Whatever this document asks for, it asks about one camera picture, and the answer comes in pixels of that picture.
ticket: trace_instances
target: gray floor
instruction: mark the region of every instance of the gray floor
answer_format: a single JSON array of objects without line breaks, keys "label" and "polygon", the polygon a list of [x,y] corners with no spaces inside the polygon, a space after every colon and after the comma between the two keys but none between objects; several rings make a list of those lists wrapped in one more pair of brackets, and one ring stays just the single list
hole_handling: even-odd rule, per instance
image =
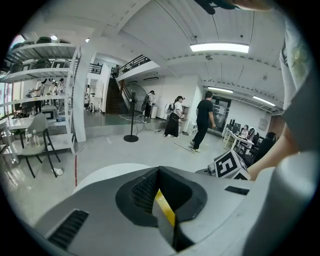
[{"label": "gray floor", "polygon": [[[135,113],[134,119],[140,123],[144,118],[141,117],[140,112]],[[88,112],[84,111],[84,126],[85,127],[97,127],[97,126],[116,126],[116,125],[131,125],[132,117],[126,114],[102,114],[100,112]],[[163,120],[159,118],[148,118],[147,123],[159,123]]]},{"label": "gray floor", "polygon": [[86,176],[105,166],[121,163],[137,163],[152,167],[171,166],[196,172],[206,168],[214,158],[224,153],[222,139],[207,134],[200,145],[201,153],[190,151],[192,136],[179,138],[164,137],[163,131],[142,131],[139,141],[128,143],[123,135],[89,138],[78,143],[77,153],[59,150],[61,163],[51,155],[53,165],[62,167],[64,174],[55,178],[45,155],[41,165],[36,158],[31,159],[36,178],[33,179],[24,159],[10,170],[4,170],[1,185],[17,215],[30,225],[34,225],[41,215],[72,194],[76,187],[75,158],[77,159],[77,183]]}]

